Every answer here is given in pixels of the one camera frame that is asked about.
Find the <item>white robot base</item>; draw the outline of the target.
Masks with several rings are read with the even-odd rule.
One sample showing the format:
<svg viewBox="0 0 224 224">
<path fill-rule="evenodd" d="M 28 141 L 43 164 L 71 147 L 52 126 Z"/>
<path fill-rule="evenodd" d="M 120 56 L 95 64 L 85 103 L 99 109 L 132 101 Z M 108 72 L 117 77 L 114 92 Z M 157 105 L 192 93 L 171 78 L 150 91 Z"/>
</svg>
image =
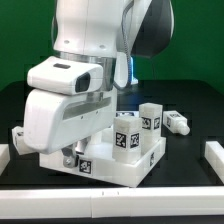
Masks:
<svg viewBox="0 0 224 224">
<path fill-rule="evenodd" d="M 133 59 L 119 52 L 117 54 L 114 85 L 118 89 L 127 88 L 138 83 L 133 73 Z"/>
</svg>

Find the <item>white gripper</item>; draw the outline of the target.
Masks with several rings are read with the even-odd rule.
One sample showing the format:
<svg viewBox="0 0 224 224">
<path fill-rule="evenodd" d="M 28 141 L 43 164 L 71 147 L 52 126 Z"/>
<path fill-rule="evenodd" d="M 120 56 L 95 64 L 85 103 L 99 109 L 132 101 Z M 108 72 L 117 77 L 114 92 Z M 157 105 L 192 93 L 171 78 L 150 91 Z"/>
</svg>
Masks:
<svg viewBox="0 0 224 224">
<path fill-rule="evenodd" d="M 25 106 L 25 144 L 43 154 L 63 148 L 63 165 L 77 167 L 88 145 L 84 138 L 110 127 L 116 114 L 117 90 L 101 92 L 99 97 L 92 102 L 88 94 L 31 91 Z"/>
</svg>

